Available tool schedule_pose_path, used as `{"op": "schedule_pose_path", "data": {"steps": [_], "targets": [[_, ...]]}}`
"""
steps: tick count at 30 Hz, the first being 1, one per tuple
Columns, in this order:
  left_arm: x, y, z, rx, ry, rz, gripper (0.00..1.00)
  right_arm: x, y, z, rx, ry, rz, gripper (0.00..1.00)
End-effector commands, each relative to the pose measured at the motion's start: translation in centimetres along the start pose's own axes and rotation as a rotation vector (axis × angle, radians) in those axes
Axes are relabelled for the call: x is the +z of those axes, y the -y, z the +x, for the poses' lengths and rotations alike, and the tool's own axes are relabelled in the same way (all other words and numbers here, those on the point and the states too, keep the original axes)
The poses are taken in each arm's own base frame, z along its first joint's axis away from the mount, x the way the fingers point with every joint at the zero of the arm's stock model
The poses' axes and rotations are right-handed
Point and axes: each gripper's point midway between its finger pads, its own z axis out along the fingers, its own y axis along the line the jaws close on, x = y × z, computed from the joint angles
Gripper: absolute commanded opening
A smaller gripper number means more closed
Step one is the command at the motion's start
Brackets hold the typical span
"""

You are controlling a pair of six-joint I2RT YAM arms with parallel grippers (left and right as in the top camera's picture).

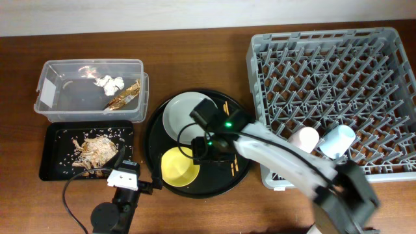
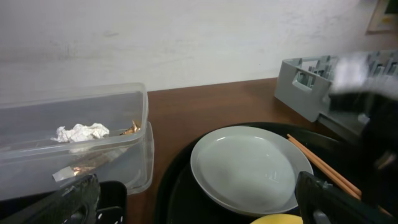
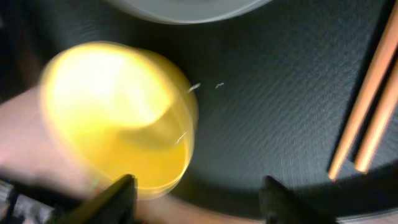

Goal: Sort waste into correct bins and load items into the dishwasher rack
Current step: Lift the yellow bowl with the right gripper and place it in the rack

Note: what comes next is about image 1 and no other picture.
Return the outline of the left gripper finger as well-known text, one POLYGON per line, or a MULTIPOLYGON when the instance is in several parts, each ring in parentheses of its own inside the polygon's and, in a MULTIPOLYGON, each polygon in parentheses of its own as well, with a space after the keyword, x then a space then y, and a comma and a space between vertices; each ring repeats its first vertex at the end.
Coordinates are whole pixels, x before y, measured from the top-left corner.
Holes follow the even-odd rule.
POLYGON ((161 156, 154 160, 154 167, 151 173, 152 186, 154 189, 161 190, 163 188, 163 177, 161 172, 161 156))
POLYGON ((114 156, 113 158, 113 168, 118 168, 122 161, 124 160, 125 156, 125 146, 121 148, 121 150, 114 156))

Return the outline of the wooden chopstick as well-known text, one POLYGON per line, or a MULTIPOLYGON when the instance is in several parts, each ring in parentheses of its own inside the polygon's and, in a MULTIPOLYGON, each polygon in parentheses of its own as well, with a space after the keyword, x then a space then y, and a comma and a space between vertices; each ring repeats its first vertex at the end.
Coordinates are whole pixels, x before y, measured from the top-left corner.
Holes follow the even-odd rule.
POLYGON ((234 177, 235 176, 235 171, 234 171, 234 164, 233 162, 230 164, 231 166, 231 175, 234 177))
MULTIPOLYGON (((229 107, 228 107, 228 102, 227 102, 227 101, 223 104, 223 109, 224 109, 224 112, 225 112, 227 115, 229 115, 229 107)), ((238 166, 238 161, 237 161, 237 156, 236 156, 236 155, 235 155, 235 158, 234 158, 233 164, 234 164, 234 171, 235 171, 235 173, 236 173, 236 172, 238 172, 238 171, 239 171, 239 166, 238 166)))

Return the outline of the yellow bowl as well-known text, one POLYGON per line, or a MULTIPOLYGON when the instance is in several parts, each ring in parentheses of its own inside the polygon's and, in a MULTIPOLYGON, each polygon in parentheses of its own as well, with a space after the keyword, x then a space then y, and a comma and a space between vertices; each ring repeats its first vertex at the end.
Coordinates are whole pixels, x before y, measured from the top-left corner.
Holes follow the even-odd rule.
POLYGON ((178 147, 166 151, 161 158, 162 179, 173 187, 191 184, 200 172, 200 166, 184 156, 178 147))

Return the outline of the food scraps pile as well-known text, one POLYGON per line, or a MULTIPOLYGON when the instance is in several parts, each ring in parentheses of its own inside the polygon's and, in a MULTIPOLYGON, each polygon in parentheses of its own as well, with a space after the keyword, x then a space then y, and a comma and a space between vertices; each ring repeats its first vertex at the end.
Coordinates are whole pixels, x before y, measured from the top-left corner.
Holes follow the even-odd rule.
POLYGON ((131 149, 133 130, 127 127, 62 130, 56 139, 57 168, 65 176, 101 168, 122 148, 131 149))

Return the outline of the grey round plate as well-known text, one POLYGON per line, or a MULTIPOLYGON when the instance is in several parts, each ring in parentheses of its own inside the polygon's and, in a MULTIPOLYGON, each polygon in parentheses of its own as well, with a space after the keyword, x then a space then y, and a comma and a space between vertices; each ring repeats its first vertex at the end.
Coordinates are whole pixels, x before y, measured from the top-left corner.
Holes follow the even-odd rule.
MULTIPOLYGON (((203 99, 213 102, 209 96, 199 92, 184 92, 168 102, 163 111, 162 122, 165 131, 174 142, 177 141, 177 136, 184 126, 194 123, 189 114, 203 99)), ((198 125, 193 125, 182 132, 179 141, 181 144, 191 145, 194 138, 203 135, 204 130, 198 125)))

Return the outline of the gold snack wrapper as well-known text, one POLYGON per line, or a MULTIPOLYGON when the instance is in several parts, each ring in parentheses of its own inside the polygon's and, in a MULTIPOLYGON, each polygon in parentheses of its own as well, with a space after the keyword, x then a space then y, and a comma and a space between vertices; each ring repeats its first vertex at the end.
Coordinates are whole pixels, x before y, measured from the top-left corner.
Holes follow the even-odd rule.
POLYGON ((123 106, 127 105, 131 102, 134 98, 136 98, 140 93, 141 84, 139 80, 131 85, 129 88, 124 90, 118 96, 113 98, 104 108, 105 111, 115 111, 123 106))

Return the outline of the white tissue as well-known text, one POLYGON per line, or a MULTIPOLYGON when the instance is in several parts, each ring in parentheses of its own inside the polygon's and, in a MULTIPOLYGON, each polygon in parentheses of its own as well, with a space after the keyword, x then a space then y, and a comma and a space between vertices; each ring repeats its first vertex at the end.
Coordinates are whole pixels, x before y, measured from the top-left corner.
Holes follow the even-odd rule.
POLYGON ((117 91, 124 88, 124 80, 122 77, 112 78, 110 75, 95 79, 94 84, 102 87, 106 96, 113 96, 117 91))

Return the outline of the pink plastic cup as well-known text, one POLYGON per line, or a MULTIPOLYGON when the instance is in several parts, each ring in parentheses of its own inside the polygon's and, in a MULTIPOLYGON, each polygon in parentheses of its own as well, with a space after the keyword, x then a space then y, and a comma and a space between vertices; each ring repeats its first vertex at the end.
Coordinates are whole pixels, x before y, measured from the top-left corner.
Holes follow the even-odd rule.
POLYGON ((297 148, 311 153, 320 139, 319 133, 312 127, 303 127, 293 133, 288 142, 297 148))

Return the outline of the blue plastic cup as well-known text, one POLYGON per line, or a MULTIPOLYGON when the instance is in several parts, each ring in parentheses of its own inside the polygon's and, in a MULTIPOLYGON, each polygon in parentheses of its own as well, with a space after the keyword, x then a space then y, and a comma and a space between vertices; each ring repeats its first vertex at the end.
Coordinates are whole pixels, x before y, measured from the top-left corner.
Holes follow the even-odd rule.
POLYGON ((331 159, 338 159, 352 145, 356 139, 353 129, 347 125, 338 125, 323 137, 320 151, 331 159))

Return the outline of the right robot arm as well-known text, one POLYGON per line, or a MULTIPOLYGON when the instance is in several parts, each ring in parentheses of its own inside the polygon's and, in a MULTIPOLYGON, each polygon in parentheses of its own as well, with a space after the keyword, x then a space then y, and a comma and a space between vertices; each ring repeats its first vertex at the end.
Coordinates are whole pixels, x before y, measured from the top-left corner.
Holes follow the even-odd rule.
POLYGON ((380 201, 363 170, 354 161, 336 164, 307 153, 275 135, 243 110, 230 115, 203 99, 190 112, 204 135, 192 141, 195 159, 240 155, 292 183, 313 206, 321 233, 363 233, 380 201))

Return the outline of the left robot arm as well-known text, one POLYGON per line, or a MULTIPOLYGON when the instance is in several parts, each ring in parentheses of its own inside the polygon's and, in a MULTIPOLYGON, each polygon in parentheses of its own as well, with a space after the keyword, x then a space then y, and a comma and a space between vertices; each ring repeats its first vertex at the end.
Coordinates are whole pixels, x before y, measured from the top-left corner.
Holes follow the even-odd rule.
POLYGON ((140 165, 124 159, 125 147, 105 164, 110 167, 107 185, 116 189, 110 202, 99 204, 90 216, 94 233, 128 233, 141 194, 161 190, 163 180, 158 168, 151 182, 141 181, 140 165))

